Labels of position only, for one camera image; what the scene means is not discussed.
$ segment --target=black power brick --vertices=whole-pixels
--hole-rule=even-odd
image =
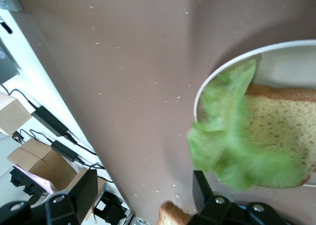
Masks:
[[[14,139],[16,142],[18,143],[22,143],[24,137],[17,131],[15,131],[12,136],[11,136],[12,139]]]
[[[68,128],[61,123],[52,113],[44,106],[40,106],[33,113],[35,119],[42,123],[47,129],[53,132],[56,136],[65,136]]]
[[[54,151],[58,152],[60,155],[67,158],[71,162],[74,162],[78,156],[78,154],[76,152],[72,151],[70,148],[66,147],[65,145],[63,145],[61,142],[59,142],[57,140],[55,140],[51,144],[51,148]]]

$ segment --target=brown table surface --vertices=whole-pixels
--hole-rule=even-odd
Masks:
[[[166,200],[195,213],[186,133],[207,76],[251,49],[316,38],[316,0],[21,2],[12,14],[127,204],[151,223]],[[316,224],[315,188],[231,194]]]

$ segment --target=bowl rim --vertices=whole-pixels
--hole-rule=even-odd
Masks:
[[[246,53],[243,53],[228,62],[221,65],[219,68],[217,68],[213,73],[211,73],[208,78],[203,82],[201,87],[199,88],[196,98],[194,100],[194,120],[198,120],[198,101],[200,99],[200,96],[202,94],[203,89],[207,86],[207,84],[215,77],[217,76],[221,71],[224,69],[230,67],[231,65],[234,65],[235,63],[242,61],[244,59],[250,58],[251,56],[258,55],[261,53],[265,53],[272,50],[277,49],[284,49],[289,47],[299,47],[299,46],[316,46],[316,39],[309,39],[309,40],[295,40],[295,41],[286,41],[286,42],[280,42],[276,44],[271,44],[263,47],[259,47],[257,49],[248,51]]]

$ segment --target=cardboard box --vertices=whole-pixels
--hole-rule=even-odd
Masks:
[[[58,190],[66,189],[77,176],[62,156],[34,139],[17,148],[7,159],[25,171],[51,181]]]
[[[71,190],[76,185],[76,183],[80,180],[80,178],[83,177],[83,175],[86,173],[86,171],[87,171],[87,169],[82,168],[81,171],[76,175],[76,177],[67,186],[66,189]],[[96,196],[91,208],[89,209],[88,213],[86,214],[86,216],[84,218],[85,220],[88,220],[88,218],[89,218],[90,214],[92,213],[94,207],[96,206],[97,202],[99,202],[101,196],[103,195],[105,186],[106,186],[106,181],[101,179],[101,178],[98,178],[98,193],[97,193],[97,196]]]
[[[0,93],[0,131],[12,135],[32,116],[24,106],[11,96]]]

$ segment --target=bread piece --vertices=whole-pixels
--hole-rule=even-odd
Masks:
[[[172,202],[167,201],[159,208],[159,220],[156,225],[186,225],[191,217]]]
[[[252,117],[250,142],[300,155],[306,182],[316,171],[316,90],[252,84],[246,99]]]

